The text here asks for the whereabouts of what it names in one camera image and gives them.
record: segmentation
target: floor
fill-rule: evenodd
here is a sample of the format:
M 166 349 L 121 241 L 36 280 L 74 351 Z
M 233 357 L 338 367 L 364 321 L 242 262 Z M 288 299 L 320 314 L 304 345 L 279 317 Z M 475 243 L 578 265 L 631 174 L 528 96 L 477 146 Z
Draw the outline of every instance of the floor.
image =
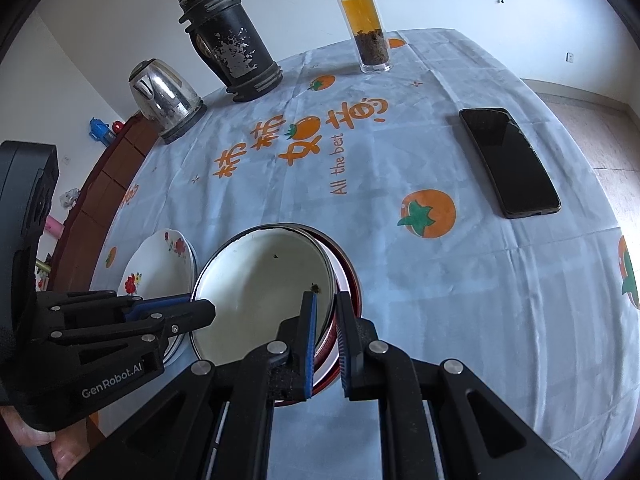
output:
M 595 170 L 640 269 L 640 130 L 626 112 L 540 94 Z

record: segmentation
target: white wall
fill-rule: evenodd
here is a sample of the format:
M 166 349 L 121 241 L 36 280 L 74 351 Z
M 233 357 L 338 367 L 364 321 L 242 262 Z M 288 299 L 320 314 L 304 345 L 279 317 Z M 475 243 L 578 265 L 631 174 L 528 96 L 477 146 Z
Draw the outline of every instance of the white wall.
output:
M 335 0 L 243 0 L 272 56 L 348 38 Z M 628 101 L 638 49 L 606 0 L 378 0 L 388 30 L 456 28 L 522 78 Z M 177 0 L 43 0 L 40 13 L 62 48 L 121 115 L 136 111 L 130 70 L 159 57 L 196 91 L 220 86 L 178 23 Z M 565 61 L 566 53 L 575 62 Z
M 71 63 L 37 12 L 24 24 L 0 64 L 0 142 L 29 140 L 58 147 L 60 178 L 51 215 L 63 222 L 68 211 L 60 194 L 84 184 L 104 150 L 89 137 L 89 120 L 111 124 L 120 117 Z M 64 164 L 64 156 L 69 158 Z M 38 257 L 53 253 L 56 240 L 45 233 Z

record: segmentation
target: smartphone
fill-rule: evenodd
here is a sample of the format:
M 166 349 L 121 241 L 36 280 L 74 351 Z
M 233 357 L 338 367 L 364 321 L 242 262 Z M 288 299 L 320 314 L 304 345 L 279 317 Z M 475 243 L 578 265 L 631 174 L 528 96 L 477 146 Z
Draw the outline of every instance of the smartphone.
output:
M 560 199 L 527 137 L 504 108 L 468 108 L 460 118 L 475 141 L 506 218 L 560 211 Z

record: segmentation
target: floral plate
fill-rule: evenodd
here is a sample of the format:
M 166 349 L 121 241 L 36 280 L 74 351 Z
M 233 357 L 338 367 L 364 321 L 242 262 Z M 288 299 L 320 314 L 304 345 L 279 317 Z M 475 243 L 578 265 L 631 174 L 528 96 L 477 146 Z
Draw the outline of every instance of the floral plate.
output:
M 162 229 L 147 238 L 129 260 L 118 295 L 140 296 L 144 300 L 190 294 L 196 279 L 195 257 L 180 231 Z M 169 338 L 166 363 L 183 335 Z

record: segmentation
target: table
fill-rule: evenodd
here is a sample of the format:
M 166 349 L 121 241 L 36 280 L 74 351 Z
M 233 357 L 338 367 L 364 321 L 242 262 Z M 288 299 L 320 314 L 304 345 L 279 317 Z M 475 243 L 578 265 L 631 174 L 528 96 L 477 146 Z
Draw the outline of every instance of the table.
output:
M 202 265 L 249 227 L 311 225 L 354 263 L 380 338 L 420 360 L 466 363 L 582 478 L 603 479 L 625 449 L 640 384 L 638 311 L 622 293 L 622 233 L 606 196 L 551 111 L 477 44 L 455 30 L 391 36 L 389 73 L 360 73 L 343 42 L 284 60 L 283 83 L 260 100 L 208 96 L 203 119 L 156 144 L 138 171 L 92 288 L 117 288 L 161 228 L 183 232 Z M 510 111 L 561 212 L 501 216 L 458 119 L 468 107 Z M 120 424 L 193 359 L 185 342 L 101 425 Z M 338 381 L 277 409 L 270 475 L 380 478 L 376 404 L 348 403 Z

